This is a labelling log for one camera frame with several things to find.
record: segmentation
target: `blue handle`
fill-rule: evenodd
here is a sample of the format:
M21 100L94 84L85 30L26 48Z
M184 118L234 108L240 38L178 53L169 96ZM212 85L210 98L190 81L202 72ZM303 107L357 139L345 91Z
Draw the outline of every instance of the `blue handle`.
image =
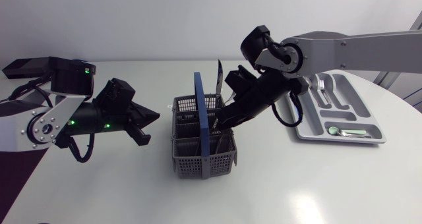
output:
M201 156L210 156L210 127L208 125L208 117L206 115L205 106L205 95L204 89L202 88L202 80L200 73L194 73L195 79L195 96L196 96L196 108L199 113L199 126L200 126L200 144L201 144Z

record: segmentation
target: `wire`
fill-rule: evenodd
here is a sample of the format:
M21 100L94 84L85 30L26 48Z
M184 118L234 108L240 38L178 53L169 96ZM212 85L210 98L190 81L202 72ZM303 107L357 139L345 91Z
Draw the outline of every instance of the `wire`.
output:
M88 150L86 151L84 157L80 156L80 152L75 140L73 138L69 140L69 149L71 150L73 156L75 157L77 161L81 163L85 163L91 158L92 150L94 149L94 139L95 139L95 134L90 134L90 143L89 145L87 145Z
M284 126L288 126L288 127L290 127L290 128L294 128L294 127L296 127L297 125L299 125L301 122L302 122L302 118L303 118L303 109L302 109L302 105L301 105L301 102L299 101L299 98L297 97L297 95L295 95L295 94L293 94L292 92L290 92L290 99L291 99L291 101L293 102L293 104L296 106L296 109L297 109L297 111L298 111L298 113L299 113L299 118L297 119L297 121L296 122L294 122L294 123L287 123L287 122L285 122L281 117L280 117L280 115L278 114L278 112L277 112L277 108L276 108L276 104L275 103L273 103L272 105L271 105L271 108L272 108L272 112L274 113L274 115L276 116L276 118L277 118L277 120L279 120L279 122L281 122Z
M39 88L37 86L34 87L34 89L44 97L44 99L47 101L48 107L53 108L53 104L52 104L50 98L48 97L47 93L45 91L41 90L41 88Z
M407 99L408 97L412 96L413 94L416 94L418 91L422 90L422 88L420 88L419 90L414 91L413 93L410 93L410 95L406 96L403 99Z
M414 104L413 106L415 107L416 105L419 105L420 103L422 103L422 101L417 102L416 104Z
M29 81L27 84L21 85L18 88L16 88L12 94L8 97L9 100L14 100L20 96L23 96L24 94L31 91L36 86L44 85L45 83L49 82L51 80L51 75L53 74L52 71L49 71L45 73L43 76Z

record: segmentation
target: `spoon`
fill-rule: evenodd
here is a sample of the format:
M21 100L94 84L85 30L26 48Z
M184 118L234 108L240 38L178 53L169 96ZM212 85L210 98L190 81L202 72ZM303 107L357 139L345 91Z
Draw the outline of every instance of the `spoon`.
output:
M371 136L365 135L367 133L366 130L348 130L348 129L340 129L334 126L328 128L328 133L331 135L340 135L344 137L350 138L372 138Z

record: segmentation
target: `black cable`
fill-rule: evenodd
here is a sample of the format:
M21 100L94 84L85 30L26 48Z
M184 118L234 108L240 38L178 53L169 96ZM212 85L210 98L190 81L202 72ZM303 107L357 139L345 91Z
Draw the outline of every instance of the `black cable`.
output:
M296 127L297 125L299 125L302 122L302 118L303 118L303 109L302 109L302 105L301 102L299 101L299 98L297 97L297 95L293 94L292 92L290 92L290 99L293 102L293 104L296 106L297 108L297 112L299 113L299 118L297 119L296 122L294 123L287 123L285 122L280 115L277 112L277 108L276 108L276 104L273 103L271 105L272 108L272 112L274 113L274 115L276 116L277 120L279 120L279 122L281 122L284 126L288 126L290 128Z
M48 97L47 93L45 91L41 90L41 88L39 88L37 86L34 87L34 89L44 97L44 99L47 101L48 107L53 108L53 104L52 104L50 98Z
M20 96L23 96L24 94L28 93L30 90L32 90L36 86L41 86L51 80L51 75L53 75L53 71L49 71L45 73L43 76L29 81L27 84L21 85L18 88L16 88L12 94L8 97L9 100L14 100Z
M69 141L69 149L71 150L73 156L75 157L75 159L81 163L85 163L87 162L92 155L92 150L94 149L94 138L95 138L95 134L90 134L90 143L88 146L88 150L86 151L84 157L80 156L80 152L78 149L78 146L75 142L75 140L72 138Z
M272 40L272 38L268 34L264 34L265 40L266 40L266 46L267 49L270 51L270 53L277 59L281 60L285 64L289 64L289 58L287 58L287 55L284 55L283 53L280 53L278 51L279 47L282 47L281 44L276 43Z

